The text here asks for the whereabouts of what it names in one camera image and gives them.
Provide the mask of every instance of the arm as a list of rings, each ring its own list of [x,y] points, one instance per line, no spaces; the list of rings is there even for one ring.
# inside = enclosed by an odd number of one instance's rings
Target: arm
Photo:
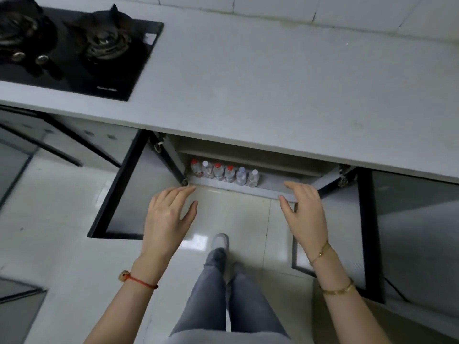
[[[185,217],[180,213],[195,187],[168,188],[155,195],[148,207],[141,255],[131,275],[157,285],[197,213],[194,201]],[[132,344],[153,290],[126,280],[84,344]]]
[[[328,240],[324,209],[317,190],[309,185],[285,182],[298,200],[298,210],[293,212],[287,200],[280,196],[280,206],[290,230],[306,252],[314,260],[313,268],[324,290],[337,291],[350,283],[335,250],[329,248],[319,255]],[[343,295],[325,295],[336,334],[341,344],[390,344],[362,297],[352,287]]]

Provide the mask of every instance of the red string bracelet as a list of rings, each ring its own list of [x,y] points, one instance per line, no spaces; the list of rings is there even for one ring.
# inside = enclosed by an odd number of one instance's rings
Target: red string bracelet
[[[121,274],[118,276],[118,280],[124,283],[127,279],[131,279],[135,282],[138,282],[152,290],[156,290],[158,288],[158,285],[150,285],[149,283],[143,282],[142,280],[139,280],[136,277],[133,277],[131,273],[128,272],[127,270],[123,270]]]

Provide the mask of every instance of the gray shirt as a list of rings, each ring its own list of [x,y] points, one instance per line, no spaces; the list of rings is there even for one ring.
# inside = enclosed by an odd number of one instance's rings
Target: gray shirt
[[[174,333],[166,344],[291,344],[289,338],[275,332],[240,333],[192,329]]]

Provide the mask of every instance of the hand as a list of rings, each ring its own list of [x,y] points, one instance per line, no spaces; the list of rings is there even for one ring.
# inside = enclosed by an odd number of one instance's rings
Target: hand
[[[142,252],[131,271],[134,277],[158,283],[196,217],[198,202],[195,200],[180,219],[183,205],[195,189],[195,186],[170,187],[152,198],[145,220]]]
[[[328,240],[327,223],[324,208],[317,190],[296,182],[285,181],[293,190],[298,209],[293,212],[284,196],[279,196],[280,207],[291,232],[300,243],[309,260],[315,259]]]

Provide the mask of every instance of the forearm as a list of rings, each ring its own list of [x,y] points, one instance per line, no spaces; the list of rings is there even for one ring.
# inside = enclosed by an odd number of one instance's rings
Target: forearm
[[[132,266],[131,275],[156,285],[166,266],[144,256]],[[131,279],[126,280],[84,344],[132,344],[153,290]]]
[[[335,250],[328,250],[314,263],[314,271],[322,289],[336,291],[347,287],[347,276]],[[341,344],[389,344],[355,288],[343,295],[324,295]]]

